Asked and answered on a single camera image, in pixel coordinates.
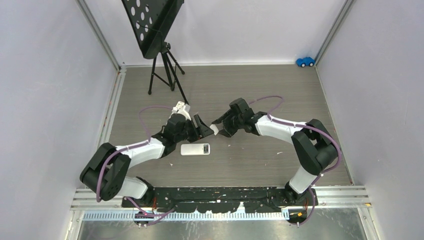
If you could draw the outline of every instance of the black music stand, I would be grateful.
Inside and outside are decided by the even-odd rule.
[[[177,84],[184,102],[188,104],[189,101],[177,77],[177,67],[183,75],[185,72],[170,52],[171,45],[165,42],[165,37],[184,0],[122,0],[122,3],[143,57],[153,59],[148,94],[152,94],[153,78],[156,76],[170,87],[171,91],[175,90],[175,84]],[[155,73],[156,58],[159,53],[162,56],[168,82]]]

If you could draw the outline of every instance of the cable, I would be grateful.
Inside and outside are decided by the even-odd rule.
[[[168,107],[168,106],[157,106],[157,105],[155,105],[155,106],[145,107],[145,108],[141,109],[140,112],[138,112],[138,119],[140,120],[140,123],[143,126],[143,128],[144,128],[144,130],[145,130],[145,132],[146,132],[146,134],[148,136],[148,140],[143,141],[140,144],[136,144],[136,145],[128,146],[128,147],[125,147],[125,148],[121,148],[121,149],[115,151],[114,153],[112,153],[108,158],[106,158],[106,161],[104,161],[103,166],[101,166],[100,174],[99,174],[98,180],[97,180],[97,188],[95,190],[95,199],[96,199],[96,201],[98,203],[100,203],[100,201],[101,201],[101,199],[100,199],[100,188],[102,187],[103,175],[105,174],[106,167],[108,166],[108,163],[111,161],[111,159],[114,156],[116,156],[118,153],[121,153],[123,151],[140,148],[140,147],[143,147],[143,146],[146,146],[146,145],[149,144],[149,142],[151,140],[151,134],[150,134],[149,129],[147,128],[147,126],[143,122],[140,114],[142,112],[144,112],[145,110],[152,109],[152,108],[161,108],[161,109],[170,109],[170,110],[172,110],[172,108],[171,107]]]
[[[153,199],[153,205],[151,206],[151,211],[153,212],[154,210],[155,210],[155,208],[156,208],[156,197],[154,197],[154,199]]]
[[[323,132],[322,130],[320,130],[318,128],[315,128],[315,127],[312,127],[312,126],[308,126],[308,125],[304,125],[304,124],[297,124],[297,123],[295,124],[295,123],[291,123],[291,122],[280,121],[280,120],[277,120],[277,119],[272,118],[271,113],[275,109],[277,109],[283,103],[283,101],[284,101],[284,99],[283,99],[282,96],[278,96],[278,95],[264,96],[264,97],[261,97],[261,98],[258,98],[258,99],[255,99],[255,100],[249,102],[249,104],[253,104],[253,103],[257,102],[257,101],[264,100],[264,99],[269,99],[269,98],[279,98],[279,99],[281,99],[280,102],[275,107],[271,108],[271,110],[268,111],[267,117],[268,117],[269,120],[271,120],[271,122],[275,122],[275,123],[286,125],[286,126],[290,126],[290,127],[299,127],[299,128],[309,129],[309,130],[312,130],[314,132],[317,132],[320,135],[322,135],[325,138],[327,138],[333,144],[333,146],[335,147],[335,149],[337,150],[337,161],[335,162],[335,164],[333,166],[331,166],[331,167],[329,167],[327,169],[324,169],[322,171],[322,173],[315,178],[315,180],[311,183],[311,185],[314,185],[321,178],[321,175],[322,174],[327,173],[327,172],[329,172],[329,171],[337,168],[340,165],[340,163],[342,162],[342,151],[340,150],[340,146],[337,144],[337,142],[330,135],[328,135],[327,133]],[[309,193],[312,196],[312,209],[310,210],[310,213],[306,217],[306,219],[303,222],[298,223],[298,226],[302,226],[303,224],[305,224],[309,220],[309,218],[311,217],[312,213],[314,213],[314,210],[315,210],[315,196],[314,196],[314,192],[312,191],[311,186],[309,186],[307,188],[307,190],[309,191]]]
[[[172,213],[174,211],[174,209],[171,209],[165,213],[160,213],[160,214],[154,214],[154,213],[149,213],[146,212],[145,210],[143,210],[131,197],[124,197],[123,199],[128,200],[130,203],[132,203],[140,212],[142,212],[145,216],[147,217],[166,217],[168,214]]]

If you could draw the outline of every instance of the wooden plank floor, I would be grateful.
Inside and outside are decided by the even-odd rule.
[[[267,95],[281,95],[285,102],[273,115],[292,121],[316,118],[336,137],[327,104],[315,70],[295,65],[186,66],[185,75],[178,74],[191,106],[207,124],[229,109],[237,98],[247,102]],[[163,67],[157,69],[163,78]],[[175,106],[182,101],[180,92],[153,82],[148,95],[150,67],[130,67],[113,122],[110,142],[127,145],[144,141],[138,112],[151,105]],[[267,112],[278,99],[265,99],[255,104],[255,112]],[[142,118],[152,134],[161,130],[170,111],[149,109]],[[232,138],[209,136],[197,143],[209,143],[207,156],[181,156],[180,145],[169,156],[150,160],[129,170],[130,176],[140,176],[157,187],[223,187],[223,186],[284,186],[299,168],[292,145],[271,137],[255,136],[239,130]],[[349,185],[345,164],[327,173],[317,185]]]

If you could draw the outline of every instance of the light purple wall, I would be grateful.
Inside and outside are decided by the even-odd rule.
[[[318,65],[385,239],[424,238],[424,1],[356,1]]]
[[[63,239],[116,71],[75,0],[0,9],[0,239]]]
[[[119,63],[152,64],[142,56],[122,1],[86,2]],[[166,41],[183,64],[291,64],[318,53],[343,2],[186,0]]]

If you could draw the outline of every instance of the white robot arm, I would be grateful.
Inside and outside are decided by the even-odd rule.
[[[192,143],[214,133],[197,114],[192,120],[189,110],[189,105],[178,102],[166,125],[151,136],[150,140],[126,146],[113,146],[108,142],[102,144],[79,179],[94,192],[101,179],[100,199],[104,201],[115,196],[141,199],[151,185],[142,178],[126,176],[128,169],[148,160],[166,157],[175,150],[179,142],[187,140]],[[101,168],[111,155],[112,158],[106,164],[109,168],[101,175]]]
[[[285,185],[285,196],[294,204],[301,200],[307,189],[319,174],[337,158],[338,152],[329,139],[317,132],[299,126],[311,126],[330,135],[324,125],[316,119],[309,122],[295,122],[273,117],[266,112],[254,113],[243,98],[229,104],[228,110],[220,118],[212,122],[222,124],[219,134],[230,138],[238,129],[258,136],[270,136],[283,140],[294,146],[300,161],[296,174]]]

